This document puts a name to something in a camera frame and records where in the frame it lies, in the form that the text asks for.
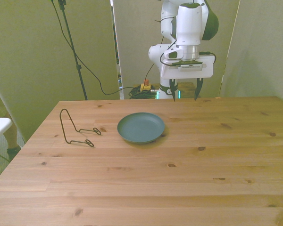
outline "black wire holder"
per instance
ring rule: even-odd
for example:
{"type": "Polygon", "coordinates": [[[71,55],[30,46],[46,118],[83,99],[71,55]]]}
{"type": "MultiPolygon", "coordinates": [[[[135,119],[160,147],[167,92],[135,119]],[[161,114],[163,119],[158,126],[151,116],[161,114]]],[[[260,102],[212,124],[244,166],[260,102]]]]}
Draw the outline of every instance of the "black wire holder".
{"type": "Polygon", "coordinates": [[[66,111],[66,112],[67,112],[67,114],[68,114],[68,116],[69,116],[69,118],[70,118],[70,121],[72,122],[72,124],[73,124],[73,126],[74,126],[76,132],[80,133],[80,132],[83,130],[83,131],[95,132],[95,133],[98,134],[98,135],[101,135],[102,133],[101,133],[97,128],[95,128],[95,127],[93,128],[93,130],[90,130],[90,129],[80,129],[80,130],[77,130],[76,127],[75,127],[74,121],[72,120],[72,118],[71,118],[71,116],[70,116],[68,110],[64,108],[64,109],[62,109],[61,112],[60,112],[60,121],[61,121],[61,126],[62,126],[62,130],[63,130],[63,135],[64,135],[64,139],[65,139],[66,143],[71,144],[72,142],[75,142],[75,143],[87,144],[87,145],[89,145],[90,147],[94,147],[94,144],[93,144],[90,140],[88,140],[88,139],[86,139],[85,142],[84,142],[84,141],[77,141],[77,140],[71,140],[70,142],[67,141],[66,135],[65,135],[64,126],[63,126],[63,121],[62,121],[62,112],[63,112],[63,111],[66,111]]]}

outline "wire stand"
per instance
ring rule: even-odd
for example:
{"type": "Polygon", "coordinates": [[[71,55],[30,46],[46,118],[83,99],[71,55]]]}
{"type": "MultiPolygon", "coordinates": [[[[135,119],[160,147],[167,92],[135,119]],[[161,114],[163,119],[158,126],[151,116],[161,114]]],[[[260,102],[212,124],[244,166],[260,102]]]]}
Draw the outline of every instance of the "wire stand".
{"type": "Polygon", "coordinates": [[[98,135],[101,135],[102,133],[101,133],[97,128],[93,128],[93,130],[89,130],[89,129],[80,129],[80,130],[77,130],[76,127],[75,127],[74,121],[72,121],[72,118],[71,118],[71,116],[70,116],[68,110],[64,108],[64,109],[62,109],[62,111],[60,112],[60,120],[61,120],[61,126],[62,126],[62,130],[63,130],[63,134],[64,134],[64,139],[65,139],[66,143],[71,144],[72,142],[76,142],[76,143],[81,143],[81,144],[87,144],[87,145],[89,145],[90,147],[94,147],[94,144],[93,144],[90,140],[88,140],[88,139],[86,139],[85,142],[84,142],[84,141],[76,141],[76,140],[71,140],[70,142],[67,141],[66,135],[65,135],[64,126],[63,126],[63,121],[62,121],[62,112],[63,112],[63,111],[66,111],[66,112],[67,112],[67,114],[68,114],[68,116],[69,116],[69,118],[70,118],[70,121],[72,122],[72,124],[73,124],[73,126],[74,126],[76,132],[79,133],[79,132],[81,132],[81,131],[83,130],[83,131],[95,132],[95,133],[98,134],[98,135]]]}
{"type": "Polygon", "coordinates": [[[72,49],[72,51],[74,53],[76,69],[77,69],[77,72],[79,73],[79,77],[80,77],[80,81],[81,81],[84,97],[85,97],[85,100],[88,100],[87,94],[86,94],[86,90],[85,90],[85,86],[84,86],[84,82],[83,82],[83,78],[82,78],[82,74],[81,74],[82,66],[79,65],[79,63],[77,61],[77,57],[76,57],[76,53],[75,53],[75,47],[74,47],[74,44],[72,42],[72,38],[71,38],[68,22],[67,22],[66,15],[65,15],[65,7],[64,7],[64,5],[66,5],[66,0],[58,0],[58,4],[60,6],[60,9],[62,10],[63,17],[64,17],[64,20],[65,20],[66,28],[67,28],[67,31],[68,31],[68,36],[69,36],[69,39],[70,39],[71,49],[72,49]]]}

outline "green cable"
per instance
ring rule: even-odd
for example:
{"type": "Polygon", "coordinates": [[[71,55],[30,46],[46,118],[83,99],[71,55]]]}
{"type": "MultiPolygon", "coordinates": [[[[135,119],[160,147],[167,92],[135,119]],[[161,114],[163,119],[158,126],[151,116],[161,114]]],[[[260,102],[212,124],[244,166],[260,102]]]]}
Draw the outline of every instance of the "green cable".
{"type": "Polygon", "coordinates": [[[141,86],[133,88],[130,93],[130,99],[155,99],[156,92],[151,92],[150,90],[144,90],[140,92],[141,86]]]}

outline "cable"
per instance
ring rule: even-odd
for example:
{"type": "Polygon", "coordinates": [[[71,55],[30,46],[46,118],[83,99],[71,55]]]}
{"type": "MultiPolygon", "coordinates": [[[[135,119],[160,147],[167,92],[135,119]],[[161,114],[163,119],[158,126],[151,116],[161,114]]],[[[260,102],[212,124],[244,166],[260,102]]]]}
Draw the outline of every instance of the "cable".
{"type": "MultiPolygon", "coordinates": [[[[61,28],[62,34],[63,34],[63,36],[64,36],[64,38],[65,38],[67,44],[69,45],[69,47],[72,49],[72,46],[70,45],[68,39],[66,38],[66,36],[65,36],[65,34],[64,34],[63,27],[62,27],[62,23],[61,23],[61,21],[60,21],[60,17],[58,16],[58,12],[57,12],[57,9],[56,9],[55,4],[53,3],[53,0],[51,0],[51,3],[52,3],[52,5],[53,5],[53,7],[54,7],[54,9],[55,9],[55,11],[56,11],[56,15],[57,15],[57,17],[58,17],[58,22],[59,22],[59,24],[60,24],[60,28],[61,28]]],[[[133,89],[133,88],[134,88],[134,87],[125,87],[125,88],[119,89],[118,91],[113,92],[113,93],[108,93],[108,94],[105,93],[104,90],[103,90],[103,87],[102,87],[102,84],[101,84],[101,81],[99,80],[99,78],[84,64],[84,62],[80,59],[80,57],[77,55],[77,53],[75,53],[75,55],[76,55],[76,57],[79,59],[79,61],[84,65],[84,67],[85,67],[88,71],[90,71],[91,74],[93,74],[93,76],[99,81],[99,83],[100,83],[100,89],[101,89],[101,91],[102,91],[102,93],[103,93],[104,95],[108,96],[108,95],[115,94],[115,93],[117,93],[117,92],[119,92],[119,91],[121,91],[121,90],[123,90],[123,89],[128,89],[128,88],[133,89]]]]}
{"type": "Polygon", "coordinates": [[[151,92],[150,90],[144,90],[140,92],[141,86],[133,88],[129,92],[130,99],[150,99],[156,96],[156,92],[151,92]]]}
{"type": "Polygon", "coordinates": [[[213,62],[213,64],[214,64],[216,62],[216,60],[217,60],[217,57],[216,57],[216,55],[214,53],[211,53],[211,52],[199,52],[199,55],[210,55],[210,54],[214,55],[214,57],[215,57],[215,60],[213,62]]]}
{"type": "MultiPolygon", "coordinates": [[[[176,43],[176,41],[177,41],[177,40],[175,40],[175,42],[173,42],[173,44],[172,44],[169,48],[167,48],[167,50],[170,49],[170,48],[176,43]]],[[[170,66],[170,67],[171,67],[172,65],[167,65],[167,64],[165,64],[164,62],[161,61],[161,58],[162,58],[163,55],[164,55],[164,53],[160,56],[159,61],[160,61],[163,65],[166,65],[166,66],[170,66]]]]}
{"type": "Polygon", "coordinates": [[[147,76],[148,76],[148,74],[149,74],[149,72],[151,71],[151,69],[152,69],[153,66],[154,66],[154,64],[152,64],[151,68],[148,70],[148,73],[146,74],[146,77],[145,77],[145,80],[144,80],[144,83],[143,83],[142,92],[143,92],[143,89],[145,88],[147,76]]]}

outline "floor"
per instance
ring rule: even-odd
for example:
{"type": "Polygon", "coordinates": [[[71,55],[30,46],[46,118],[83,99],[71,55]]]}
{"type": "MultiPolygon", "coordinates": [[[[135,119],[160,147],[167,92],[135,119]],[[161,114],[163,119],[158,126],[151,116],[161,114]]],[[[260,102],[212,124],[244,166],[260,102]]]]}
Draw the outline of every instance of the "floor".
{"type": "MultiPolygon", "coordinates": [[[[24,141],[21,138],[21,135],[18,133],[17,135],[17,142],[20,146],[24,146],[24,141]]],[[[0,137],[0,154],[8,159],[8,154],[6,152],[7,150],[7,142],[6,139],[4,138],[4,136],[2,135],[0,137]]],[[[8,162],[2,158],[0,158],[0,173],[7,167],[8,162]]]]}

